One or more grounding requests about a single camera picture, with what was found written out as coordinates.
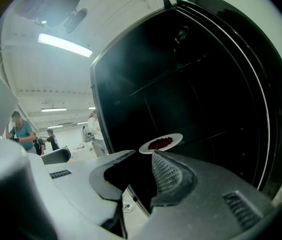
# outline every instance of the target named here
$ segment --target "black glove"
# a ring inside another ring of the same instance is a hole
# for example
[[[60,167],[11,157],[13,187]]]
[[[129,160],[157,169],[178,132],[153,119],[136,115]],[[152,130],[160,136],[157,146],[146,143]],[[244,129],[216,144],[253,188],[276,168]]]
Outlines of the black glove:
[[[20,138],[10,138],[10,140],[13,140],[15,142],[19,142]]]

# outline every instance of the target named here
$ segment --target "person in black shirt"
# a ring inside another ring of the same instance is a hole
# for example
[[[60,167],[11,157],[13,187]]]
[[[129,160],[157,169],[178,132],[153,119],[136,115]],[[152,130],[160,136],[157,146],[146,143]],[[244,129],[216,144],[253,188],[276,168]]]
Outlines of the person in black shirt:
[[[33,140],[34,147],[36,149],[36,154],[39,156],[44,155],[44,142],[36,136],[34,132],[35,140]]]
[[[54,150],[58,150],[59,149],[59,145],[57,144],[57,140],[55,135],[53,134],[53,130],[52,129],[47,129],[47,134],[49,135],[49,137],[44,137],[45,139],[43,140],[44,142],[50,142],[52,145],[52,149]]]

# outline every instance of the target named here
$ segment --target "black hair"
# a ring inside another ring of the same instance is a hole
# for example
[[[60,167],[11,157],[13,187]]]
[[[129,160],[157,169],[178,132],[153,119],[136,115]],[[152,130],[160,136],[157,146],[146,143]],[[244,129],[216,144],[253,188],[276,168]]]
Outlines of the black hair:
[[[90,115],[90,118],[93,116],[93,114],[97,114],[97,110],[96,109],[92,111],[92,113]]]
[[[21,114],[18,111],[14,111],[12,117],[21,118]]]

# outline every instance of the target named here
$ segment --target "black shirt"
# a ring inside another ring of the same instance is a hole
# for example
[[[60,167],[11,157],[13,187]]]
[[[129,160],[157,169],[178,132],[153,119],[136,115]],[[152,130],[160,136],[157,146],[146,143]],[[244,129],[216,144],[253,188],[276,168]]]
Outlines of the black shirt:
[[[40,138],[36,138],[34,142],[34,147],[36,149],[36,154],[41,155],[42,154],[42,146],[44,146],[43,141]]]
[[[47,138],[47,141],[51,143],[51,145],[52,145],[52,150],[53,150],[53,151],[59,149],[59,146],[58,146],[58,144],[57,144],[57,140],[56,140],[56,137],[55,137],[55,136],[54,136],[54,137],[53,137],[53,136],[49,136],[49,137]]]

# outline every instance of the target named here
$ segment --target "person in white clothing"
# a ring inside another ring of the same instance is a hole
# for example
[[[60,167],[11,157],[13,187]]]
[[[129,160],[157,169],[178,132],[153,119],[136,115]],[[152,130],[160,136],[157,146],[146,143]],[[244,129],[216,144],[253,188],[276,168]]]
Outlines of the person in white clothing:
[[[98,147],[101,150],[102,156],[106,156],[108,154],[108,151],[107,151],[107,148],[104,142],[104,138],[101,132],[96,110],[94,110],[91,113],[87,126],[89,129],[89,132],[94,135],[94,139],[92,139],[92,145]]]

